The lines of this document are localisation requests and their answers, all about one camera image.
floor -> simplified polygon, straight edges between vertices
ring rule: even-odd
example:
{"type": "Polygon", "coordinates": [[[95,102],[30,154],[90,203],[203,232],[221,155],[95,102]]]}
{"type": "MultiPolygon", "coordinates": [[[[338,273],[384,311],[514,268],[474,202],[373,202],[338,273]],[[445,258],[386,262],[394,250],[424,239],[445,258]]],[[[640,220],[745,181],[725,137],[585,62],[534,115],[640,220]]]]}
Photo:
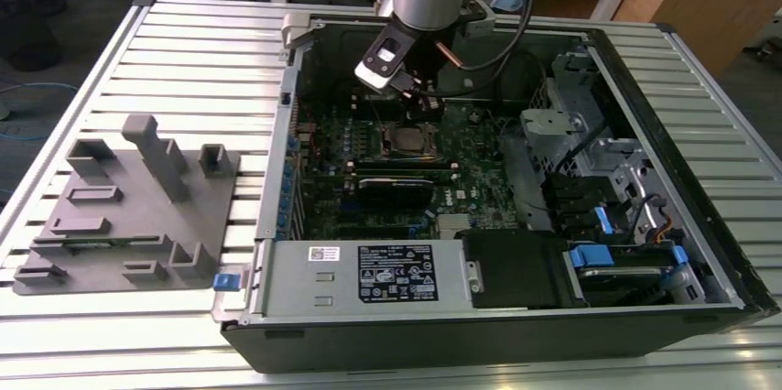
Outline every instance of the floor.
{"type": "MultiPolygon", "coordinates": [[[[21,73],[0,61],[3,82],[58,81],[79,86],[87,77],[133,0],[67,0],[70,8],[51,18],[51,28],[63,49],[62,63],[42,72],[21,73]]],[[[368,0],[298,0],[299,2],[368,5],[368,0]]],[[[782,89],[782,70],[740,56],[720,83],[779,155],[782,155],[782,124],[776,105],[782,89]]],[[[21,89],[3,94],[13,116],[0,122],[0,134],[46,135],[58,123],[71,95],[62,89],[21,89]]],[[[0,138],[0,206],[30,167],[43,141],[0,138]]]]}

aluminum extrusion table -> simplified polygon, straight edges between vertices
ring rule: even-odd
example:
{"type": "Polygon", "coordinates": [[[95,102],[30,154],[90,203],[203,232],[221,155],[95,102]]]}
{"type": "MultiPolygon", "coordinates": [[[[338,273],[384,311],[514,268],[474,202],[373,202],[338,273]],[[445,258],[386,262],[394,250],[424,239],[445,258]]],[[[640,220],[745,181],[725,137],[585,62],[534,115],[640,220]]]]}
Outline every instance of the aluminum extrusion table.
{"type": "MultiPolygon", "coordinates": [[[[183,149],[223,143],[241,151],[222,263],[250,262],[285,64],[281,27],[293,10],[372,14],[358,7],[199,0],[133,7],[0,216],[0,388],[775,388],[780,315],[636,359],[263,375],[221,335],[210,289],[14,294],[15,269],[69,179],[69,146],[77,138],[103,138],[130,148],[121,135],[129,113],[157,114],[161,136],[183,149]]],[[[680,37],[648,24],[536,22],[606,31],[747,256],[782,295],[782,167],[680,37]]],[[[242,306],[242,296],[227,302],[242,306]]]]}

logo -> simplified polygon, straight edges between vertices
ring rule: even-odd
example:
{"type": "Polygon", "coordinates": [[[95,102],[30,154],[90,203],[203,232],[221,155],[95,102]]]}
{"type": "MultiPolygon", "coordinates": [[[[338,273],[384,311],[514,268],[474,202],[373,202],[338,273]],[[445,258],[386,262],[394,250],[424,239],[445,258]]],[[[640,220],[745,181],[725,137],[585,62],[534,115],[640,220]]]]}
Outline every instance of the logo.
{"type": "Polygon", "coordinates": [[[310,260],[323,260],[326,258],[326,252],[323,248],[311,248],[310,249],[310,260]]]}
{"type": "Polygon", "coordinates": [[[394,268],[386,268],[378,270],[378,281],[389,283],[394,281],[394,268]]]}
{"type": "Polygon", "coordinates": [[[374,282],[376,272],[372,269],[362,269],[362,282],[374,282]]]}

power supply label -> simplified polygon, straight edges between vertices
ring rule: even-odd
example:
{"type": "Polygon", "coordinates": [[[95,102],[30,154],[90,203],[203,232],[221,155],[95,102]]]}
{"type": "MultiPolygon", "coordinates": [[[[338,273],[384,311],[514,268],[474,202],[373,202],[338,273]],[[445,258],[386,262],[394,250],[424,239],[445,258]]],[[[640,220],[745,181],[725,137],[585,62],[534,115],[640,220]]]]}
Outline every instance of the power supply label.
{"type": "Polygon", "coordinates": [[[360,246],[358,297],[365,303],[437,300],[432,245],[360,246]]]}

blue latch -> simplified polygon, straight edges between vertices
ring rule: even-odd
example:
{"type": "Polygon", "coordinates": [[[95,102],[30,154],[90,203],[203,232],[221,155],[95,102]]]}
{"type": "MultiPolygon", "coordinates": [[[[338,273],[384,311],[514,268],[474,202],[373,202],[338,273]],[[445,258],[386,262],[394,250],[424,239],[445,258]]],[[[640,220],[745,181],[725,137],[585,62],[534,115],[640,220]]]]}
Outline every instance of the blue latch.
{"type": "Polygon", "coordinates": [[[674,246],[674,257],[676,257],[676,264],[682,265],[689,262],[688,252],[685,251],[685,247],[681,245],[674,246]]]}
{"type": "Polygon", "coordinates": [[[590,268],[593,266],[614,266],[614,258],[609,251],[609,245],[578,245],[570,251],[573,267],[590,268]]]}
{"type": "Polygon", "coordinates": [[[596,207],[596,213],[598,213],[598,219],[601,220],[602,232],[606,234],[614,234],[614,226],[612,226],[612,221],[609,221],[606,209],[604,207],[596,207]]]}
{"type": "Polygon", "coordinates": [[[242,274],[218,274],[211,288],[219,292],[234,292],[242,289],[242,274]]]}

